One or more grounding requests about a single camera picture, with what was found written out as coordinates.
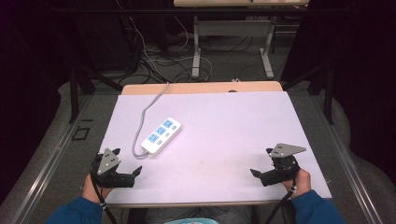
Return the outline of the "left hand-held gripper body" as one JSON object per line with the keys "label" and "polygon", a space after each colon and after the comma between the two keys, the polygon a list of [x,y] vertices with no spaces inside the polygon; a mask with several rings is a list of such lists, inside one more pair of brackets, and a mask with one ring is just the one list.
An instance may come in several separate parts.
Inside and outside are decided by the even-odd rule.
{"label": "left hand-held gripper body", "polygon": [[113,154],[112,150],[106,148],[92,162],[92,180],[101,188],[132,188],[134,186],[132,174],[119,174],[117,172],[119,165],[118,155]]}

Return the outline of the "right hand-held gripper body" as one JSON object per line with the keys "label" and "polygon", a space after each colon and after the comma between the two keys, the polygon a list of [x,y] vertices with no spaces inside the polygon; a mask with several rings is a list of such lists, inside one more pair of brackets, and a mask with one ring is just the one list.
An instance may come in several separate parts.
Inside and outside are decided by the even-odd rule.
{"label": "right hand-held gripper body", "polygon": [[294,155],[306,151],[305,147],[283,143],[278,143],[273,149],[269,157],[273,162],[274,169],[262,173],[260,178],[265,187],[295,178],[300,171],[300,166]]}

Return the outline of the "person's right hand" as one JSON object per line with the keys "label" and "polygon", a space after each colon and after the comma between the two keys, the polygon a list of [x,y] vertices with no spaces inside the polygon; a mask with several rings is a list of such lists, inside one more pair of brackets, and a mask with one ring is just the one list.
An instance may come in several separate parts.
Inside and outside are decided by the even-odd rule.
{"label": "person's right hand", "polygon": [[312,189],[311,175],[306,170],[300,169],[295,180],[284,181],[283,186],[286,190],[290,190],[293,186],[295,186],[296,189],[292,192],[290,197],[292,199],[297,198]]}

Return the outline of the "person's left hand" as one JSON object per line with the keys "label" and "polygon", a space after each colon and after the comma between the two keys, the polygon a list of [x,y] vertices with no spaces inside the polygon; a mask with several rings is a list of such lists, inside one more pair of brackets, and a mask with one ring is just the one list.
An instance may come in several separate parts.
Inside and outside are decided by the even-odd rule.
{"label": "person's left hand", "polygon": [[[99,192],[101,193],[103,199],[105,200],[108,196],[108,194],[112,191],[112,189],[106,189],[106,188],[97,188]],[[84,186],[82,187],[82,197],[92,203],[101,203],[101,200],[99,199],[90,175],[86,175],[85,181],[84,181]]]}

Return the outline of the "white power strip blue sockets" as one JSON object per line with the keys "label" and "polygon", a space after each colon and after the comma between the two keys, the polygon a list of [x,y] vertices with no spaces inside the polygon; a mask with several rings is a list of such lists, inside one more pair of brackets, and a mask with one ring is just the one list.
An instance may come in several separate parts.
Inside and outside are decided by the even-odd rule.
{"label": "white power strip blue sockets", "polygon": [[150,157],[155,157],[180,133],[181,129],[180,122],[167,118],[141,143],[141,147]]}

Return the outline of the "white table mat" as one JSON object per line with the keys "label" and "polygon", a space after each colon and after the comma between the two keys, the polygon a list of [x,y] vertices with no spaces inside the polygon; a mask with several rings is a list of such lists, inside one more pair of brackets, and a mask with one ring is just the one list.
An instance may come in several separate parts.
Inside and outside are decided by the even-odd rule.
{"label": "white table mat", "polygon": [[[152,159],[134,152],[161,122],[173,118],[180,133]],[[265,187],[251,169],[267,172],[267,148],[278,143],[305,147],[296,159],[312,175],[312,187],[330,198],[329,187],[284,91],[122,95],[102,146],[120,148],[121,173],[142,166],[129,189],[114,189],[114,206],[260,204],[281,199],[280,184]]]}

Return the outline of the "person's grey trousers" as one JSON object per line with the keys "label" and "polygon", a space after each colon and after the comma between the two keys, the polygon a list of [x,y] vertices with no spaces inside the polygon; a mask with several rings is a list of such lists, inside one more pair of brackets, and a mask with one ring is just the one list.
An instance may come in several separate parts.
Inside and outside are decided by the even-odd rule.
{"label": "person's grey trousers", "polygon": [[194,217],[211,218],[219,224],[251,224],[252,208],[250,206],[151,208],[146,213],[145,223],[163,224]]}

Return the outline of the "black metal stand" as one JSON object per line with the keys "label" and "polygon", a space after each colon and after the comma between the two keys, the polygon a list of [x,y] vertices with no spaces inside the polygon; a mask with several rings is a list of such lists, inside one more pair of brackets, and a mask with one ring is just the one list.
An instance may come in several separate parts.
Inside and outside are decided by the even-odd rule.
{"label": "black metal stand", "polygon": [[97,79],[116,91],[121,91],[123,87],[120,84],[104,77],[97,71],[89,68],[86,65],[73,65],[69,70],[69,87],[70,87],[70,103],[71,103],[71,117],[69,122],[73,123],[79,114],[78,89],[82,89],[85,94],[92,95],[95,92],[95,87],[91,78]]}
{"label": "black metal stand", "polygon": [[334,83],[334,71],[332,65],[318,65],[308,72],[287,81],[282,84],[284,91],[294,87],[298,83],[308,78],[314,80],[308,86],[309,95],[319,95],[321,90],[324,90],[324,103],[323,103],[323,115],[326,120],[333,125],[332,120],[332,95],[333,95],[333,83]]}

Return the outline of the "teal cloth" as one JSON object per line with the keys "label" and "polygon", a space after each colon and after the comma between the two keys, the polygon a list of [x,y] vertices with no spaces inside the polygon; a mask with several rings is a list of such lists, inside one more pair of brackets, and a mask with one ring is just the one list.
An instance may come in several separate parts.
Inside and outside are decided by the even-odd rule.
{"label": "teal cloth", "polygon": [[165,222],[163,224],[219,224],[216,220],[205,217],[182,218]]}

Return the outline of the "dark curtain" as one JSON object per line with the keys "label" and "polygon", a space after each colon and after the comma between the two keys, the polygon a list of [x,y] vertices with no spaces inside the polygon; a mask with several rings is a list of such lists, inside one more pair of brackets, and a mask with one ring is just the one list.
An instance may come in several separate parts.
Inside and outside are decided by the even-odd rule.
{"label": "dark curtain", "polygon": [[0,0],[0,204],[43,139],[68,81],[35,0]]}
{"label": "dark curtain", "polygon": [[343,36],[333,97],[349,119],[350,149],[396,185],[396,0],[310,0],[308,7],[351,11],[303,18],[281,79],[313,69]]}

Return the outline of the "metal floor rail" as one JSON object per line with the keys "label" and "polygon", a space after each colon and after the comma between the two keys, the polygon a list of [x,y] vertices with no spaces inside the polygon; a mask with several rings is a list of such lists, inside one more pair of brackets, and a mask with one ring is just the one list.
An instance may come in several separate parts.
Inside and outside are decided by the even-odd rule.
{"label": "metal floor rail", "polygon": [[338,160],[369,224],[396,224],[396,186],[389,177],[350,148],[350,125],[343,107],[331,100],[332,124],[324,115],[324,97],[311,96],[335,143]]}
{"label": "metal floor rail", "polygon": [[69,107],[61,103],[26,169],[0,204],[0,224],[44,224],[62,205],[80,195],[80,186],[97,152],[92,96],[84,96],[80,113],[69,121]]}

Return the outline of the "white metal desk frame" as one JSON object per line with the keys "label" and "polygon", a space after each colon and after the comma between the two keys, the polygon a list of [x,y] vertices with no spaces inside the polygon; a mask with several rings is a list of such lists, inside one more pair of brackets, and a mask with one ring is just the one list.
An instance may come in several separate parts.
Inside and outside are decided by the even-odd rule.
{"label": "white metal desk frame", "polygon": [[[174,0],[174,6],[181,9],[297,9],[309,4],[310,0]],[[264,74],[273,79],[274,72],[270,64],[268,53],[275,35],[276,16],[265,16],[254,19],[252,16],[244,18],[237,12],[232,13],[230,20],[203,19],[202,16],[193,17],[194,55],[191,77],[200,76],[201,36],[260,36],[265,38],[264,46],[260,49]]]}

